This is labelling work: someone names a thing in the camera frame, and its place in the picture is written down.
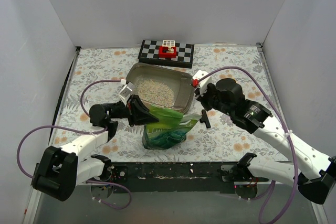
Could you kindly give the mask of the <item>green litter bag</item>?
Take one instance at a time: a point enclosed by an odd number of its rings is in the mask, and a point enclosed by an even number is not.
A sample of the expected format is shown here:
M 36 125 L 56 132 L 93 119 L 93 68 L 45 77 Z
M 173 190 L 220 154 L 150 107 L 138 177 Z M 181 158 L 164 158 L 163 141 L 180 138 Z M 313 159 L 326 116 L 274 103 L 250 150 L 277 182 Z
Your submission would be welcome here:
M 186 140 L 187 133 L 198 123 L 200 114 L 183 114 L 170 108 L 150 107 L 158 123 L 144 126 L 142 144 L 147 150 L 167 150 Z

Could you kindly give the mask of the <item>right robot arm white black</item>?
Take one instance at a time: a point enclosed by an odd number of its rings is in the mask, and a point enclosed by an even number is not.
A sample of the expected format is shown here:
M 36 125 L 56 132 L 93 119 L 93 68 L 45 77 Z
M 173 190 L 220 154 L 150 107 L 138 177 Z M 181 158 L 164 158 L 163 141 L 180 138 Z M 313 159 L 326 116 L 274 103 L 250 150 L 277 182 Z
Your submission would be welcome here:
M 317 151 L 293 133 L 286 133 L 271 111 L 248 100 L 233 79 L 216 84 L 210 78 L 193 79 L 195 97 L 207 111 L 214 109 L 230 117 L 239 128 L 267 142 L 293 163 L 267 161 L 254 153 L 245 154 L 228 172 L 228 179 L 267 178 L 297 185 L 299 192 L 316 204 L 324 204 L 335 186 L 335 158 Z

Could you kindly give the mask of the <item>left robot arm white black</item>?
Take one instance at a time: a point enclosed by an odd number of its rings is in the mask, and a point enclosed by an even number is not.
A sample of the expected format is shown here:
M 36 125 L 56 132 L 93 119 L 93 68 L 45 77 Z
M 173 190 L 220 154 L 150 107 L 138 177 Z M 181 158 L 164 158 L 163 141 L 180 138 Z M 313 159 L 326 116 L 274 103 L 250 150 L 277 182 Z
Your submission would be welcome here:
M 127 119 L 130 126 L 157 123 L 159 119 L 150 113 L 138 95 L 128 102 L 95 104 L 89 110 L 93 126 L 102 127 L 102 133 L 88 133 L 61 147 L 48 147 L 37 164 L 32 186 L 60 201 L 67 200 L 75 187 L 92 178 L 109 181 L 112 161 L 99 154 L 92 154 L 108 143 L 116 134 L 117 119 Z

